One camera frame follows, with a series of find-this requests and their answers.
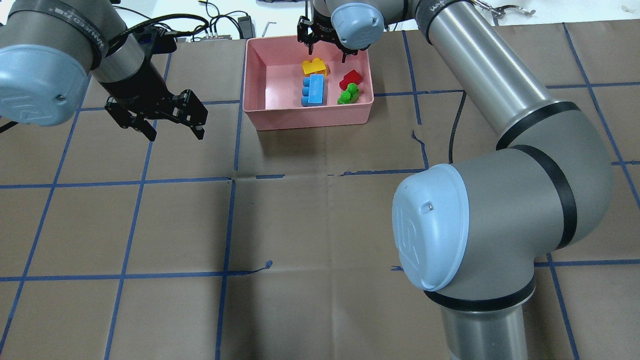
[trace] pink plastic bin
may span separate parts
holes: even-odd
[[[319,42],[308,55],[297,37],[253,38],[247,41],[244,63],[243,110],[257,130],[296,129],[300,127],[364,124],[373,104],[373,85],[369,54],[359,51],[342,63],[342,51],[335,45]],[[326,105],[304,107],[302,98],[302,61],[320,58],[329,74]],[[358,102],[337,105],[342,90],[339,83],[351,70],[363,77]]]

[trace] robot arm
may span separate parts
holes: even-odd
[[[76,112],[89,73],[109,92],[105,109],[150,141],[147,119],[168,119],[202,139],[207,110],[191,90],[173,95],[151,56],[176,50],[153,26],[127,29],[108,0],[17,0],[0,29],[0,115],[53,126]]]
[[[596,129],[551,95],[469,0],[314,6],[348,49],[414,17],[499,135],[494,153],[405,179],[394,238],[409,280],[442,306],[452,359],[526,359],[520,306],[535,288],[534,258],[585,237],[611,202]]]

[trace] white background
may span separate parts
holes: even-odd
[[[295,35],[298,19],[300,15],[305,13],[304,1],[297,3],[263,3],[257,0],[210,0],[210,2],[218,6],[222,13],[234,10],[248,12],[255,24],[257,37],[262,36],[269,21],[276,24],[269,25],[266,31],[267,37]],[[508,14],[500,21],[500,25],[640,19],[640,0],[505,0],[499,2],[498,0],[487,0],[487,2],[493,6],[516,4],[527,9],[536,10],[536,13],[531,17],[508,10]],[[0,0],[0,22],[6,23],[7,14],[12,4],[13,0]],[[198,4],[197,0],[122,0],[120,6],[135,9],[150,17],[169,13],[193,13],[206,17],[204,5]],[[133,13],[123,10],[118,12],[129,26],[144,20]],[[212,14],[216,13],[213,7],[210,7],[210,12]],[[490,14],[488,12],[482,13],[493,24]],[[242,15],[236,13],[233,16],[238,18]],[[171,20],[168,24],[174,29],[191,30],[198,22],[194,20]],[[220,20],[219,24],[218,34],[232,35],[233,38],[238,38],[237,31],[227,20]],[[415,21],[410,20],[398,25],[397,29],[409,30],[417,29],[417,27]]]

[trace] blue cap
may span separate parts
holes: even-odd
[[[352,50],[375,43],[385,30],[385,19],[380,11],[364,3],[338,6],[331,14],[331,24],[342,45]]]
[[[74,116],[89,77],[60,50],[42,45],[0,49],[0,115],[23,124],[52,126]]]
[[[447,286],[462,263],[469,233],[469,199],[460,173],[439,164],[407,177],[394,195],[392,223],[411,283],[427,291]]]

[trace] black connector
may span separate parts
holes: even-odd
[[[242,30],[242,38],[255,38],[255,28],[249,15],[239,17],[238,25],[240,25],[240,29]]]

